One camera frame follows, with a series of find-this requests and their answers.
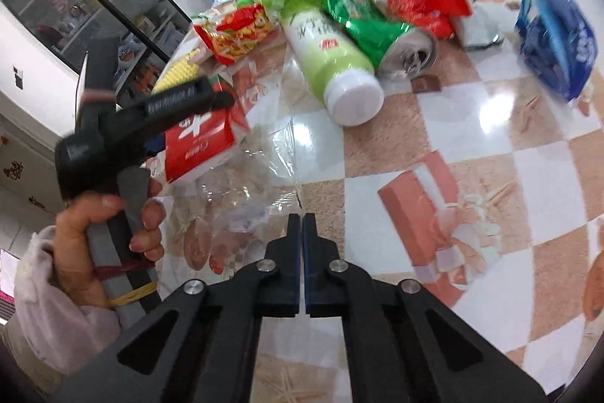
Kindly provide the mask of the pink left sleeve forearm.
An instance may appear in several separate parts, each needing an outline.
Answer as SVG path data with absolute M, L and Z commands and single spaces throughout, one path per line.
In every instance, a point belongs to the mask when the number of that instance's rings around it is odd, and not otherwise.
M 61 374 L 85 366 L 112 344 L 122 329 L 113 310 L 79 307 L 54 282 L 55 228 L 35 233 L 18 263 L 15 313 L 22 340 L 33 355 Z

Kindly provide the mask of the person's left hand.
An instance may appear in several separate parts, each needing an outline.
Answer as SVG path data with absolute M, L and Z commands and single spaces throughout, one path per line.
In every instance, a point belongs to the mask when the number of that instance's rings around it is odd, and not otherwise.
M 148 202 L 141 212 L 143 228 L 131 239 L 129 249 L 156 262 L 164 256 L 160 225 L 166 218 L 164 206 L 154 198 L 163 186 L 157 180 L 148 184 Z M 94 268 L 88 249 L 86 230 L 103 224 L 125 208 L 119 196 L 86 192 L 56 217 L 53 262 L 62 291 L 79 307 L 108 309 L 108 298 Z

